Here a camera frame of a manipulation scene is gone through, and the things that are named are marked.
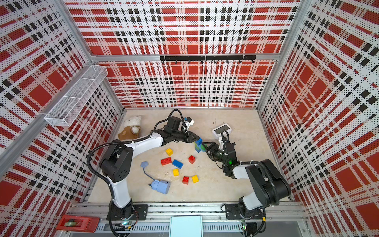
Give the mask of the black hook rail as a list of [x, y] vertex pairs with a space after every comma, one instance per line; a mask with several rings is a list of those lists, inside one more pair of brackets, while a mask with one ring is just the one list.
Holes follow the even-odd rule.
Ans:
[[203, 56], [161, 56], [161, 62], [179, 62], [179, 61], [255, 61], [256, 55], [203, 55]]

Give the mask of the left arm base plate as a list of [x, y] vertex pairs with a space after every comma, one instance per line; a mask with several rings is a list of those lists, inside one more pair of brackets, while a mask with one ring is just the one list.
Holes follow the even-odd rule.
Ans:
[[146, 220], [148, 214], [148, 205], [146, 204], [128, 204], [124, 208], [117, 207], [113, 202], [110, 202], [107, 220]]

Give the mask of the yellow small lego brick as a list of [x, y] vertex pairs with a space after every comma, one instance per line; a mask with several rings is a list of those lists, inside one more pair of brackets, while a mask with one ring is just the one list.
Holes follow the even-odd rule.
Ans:
[[199, 182], [199, 178], [198, 178], [197, 175], [192, 176], [191, 179], [192, 179], [192, 182], [193, 182], [193, 183], [197, 183], [197, 182]]

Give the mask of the white digital clock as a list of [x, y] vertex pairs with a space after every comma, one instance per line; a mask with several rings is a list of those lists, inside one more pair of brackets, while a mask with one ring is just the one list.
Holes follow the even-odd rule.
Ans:
[[224, 124], [214, 128], [212, 130], [212, 134], [214, 135], [214, 137], [219, 138], [222, 136], [222, 133], [224, 130], [226, 130], [228, 133], [232, 132], [232, 128], [227, 123], [224, 123]]

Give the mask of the red tool box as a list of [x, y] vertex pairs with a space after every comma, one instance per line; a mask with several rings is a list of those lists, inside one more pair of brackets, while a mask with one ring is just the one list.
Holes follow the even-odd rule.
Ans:
[[63, 215], [56, 229], [68, 232], [94, 233], [99, 222], [99, 217]]

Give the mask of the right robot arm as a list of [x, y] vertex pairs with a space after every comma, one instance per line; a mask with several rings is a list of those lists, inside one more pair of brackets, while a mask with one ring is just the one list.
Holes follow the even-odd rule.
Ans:
[[237, 159], [235, 143], [224, 129], [219, 143], [202, 142], [208, 158], [215, 162], [226, 177], [248, 179], [253, 192], [238, 200], [238, 204], [226, 206], [228, 219], [256, 219], [265, 217], [265, 209], [280, 204], [291, 193], [286, 179], [271, 160], [241, 162]]

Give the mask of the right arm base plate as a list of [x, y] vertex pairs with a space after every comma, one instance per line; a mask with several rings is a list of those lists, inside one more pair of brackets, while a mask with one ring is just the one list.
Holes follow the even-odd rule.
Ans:
[[265, 218], [265, 209], [247, 210], [241, 203], [225, 203], [222, 206], [222, 210], [228, 220], [262, 220]]

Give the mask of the blue long lego brick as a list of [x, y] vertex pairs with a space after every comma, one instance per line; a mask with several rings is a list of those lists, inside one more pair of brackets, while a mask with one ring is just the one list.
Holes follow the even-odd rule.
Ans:
[[180, 161], [178, 161], [178, 160], [174, 160], [173, 162], [172, 162], [172, 164], [175, 166], [175, 167], [177, 167], [178, 169], [181, 169], [182, 167], [183, 167], [183, 163], [182, 162], [180, 162]]

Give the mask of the light blue tray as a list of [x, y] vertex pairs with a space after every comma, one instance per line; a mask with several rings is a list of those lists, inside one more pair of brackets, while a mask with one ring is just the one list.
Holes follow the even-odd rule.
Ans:
[[202, 237], [202, 216], [173, 216], [169, 225], [170, 237]]

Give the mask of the blue square lego brick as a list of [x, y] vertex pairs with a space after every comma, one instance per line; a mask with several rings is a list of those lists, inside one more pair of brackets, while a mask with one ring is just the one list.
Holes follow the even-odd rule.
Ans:
[[197, 146], [201, 146], [202, 145], [202, 139], [199, 138], [198, 140], [195, 141], [195, 143]]

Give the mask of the white teddy bear brown shirt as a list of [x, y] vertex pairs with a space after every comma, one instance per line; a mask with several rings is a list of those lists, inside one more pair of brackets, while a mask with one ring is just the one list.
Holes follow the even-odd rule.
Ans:
[[139, 138], [141, 131], [141, 116], [132, 116], [123, 123], [124, 129], [117, 135], [120, 141], [134, 140]]

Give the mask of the red square lego brick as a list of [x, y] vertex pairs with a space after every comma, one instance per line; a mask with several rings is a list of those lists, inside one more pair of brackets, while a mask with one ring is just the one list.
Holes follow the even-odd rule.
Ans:
[[189, 184], [189, 177], [187, 177], [187, 176], [184, 176], [183, 178], [182, 178], [182, 183], [183, 184], [185, 184], [185, 185], [188, 185]]

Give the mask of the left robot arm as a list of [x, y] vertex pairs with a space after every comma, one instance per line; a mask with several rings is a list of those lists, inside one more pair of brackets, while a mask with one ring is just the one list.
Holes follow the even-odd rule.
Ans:
[[[166, 119], [156, 123], [149, 135], [130, 141], [116, 139], [100, 145], [88, 153], [86, 156], [87, 167], [107, 184], [111, 194], [108, 221], [138, 217], [138, 211], [133, 206], [127, 187], [127, 177], [131, 171], [133, 158], [173, 141], [193, 143], [199, 140], [199, 136], [189, 131], [193, 124], [192, 118], [183, 117], [180, 110], [173, 109]], [[98, 150], [105, 147], [107, 148], [106, 153], [99, 163], [101, 172], [97, 172], [91, 164], [92, 157]]]

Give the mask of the green curved lego brick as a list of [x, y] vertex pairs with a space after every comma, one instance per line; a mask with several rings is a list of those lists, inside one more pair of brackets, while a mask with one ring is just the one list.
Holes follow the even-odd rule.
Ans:
[[201, 148], [202, 152], [206, 152], [206, 147], [204, 145], [201, 144], [200, 148]]

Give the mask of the red long lego brick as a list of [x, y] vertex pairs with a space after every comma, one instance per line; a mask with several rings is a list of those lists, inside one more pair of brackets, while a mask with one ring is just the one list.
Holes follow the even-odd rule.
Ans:
[[168, 158], [164, 158], [164, 159], [160, 160], [160, 162], [161, 162], [162, 166], [165, 166], [165, 165], [171, 164], [172, 159], [171, 159], [171, 157], [168, 157]]

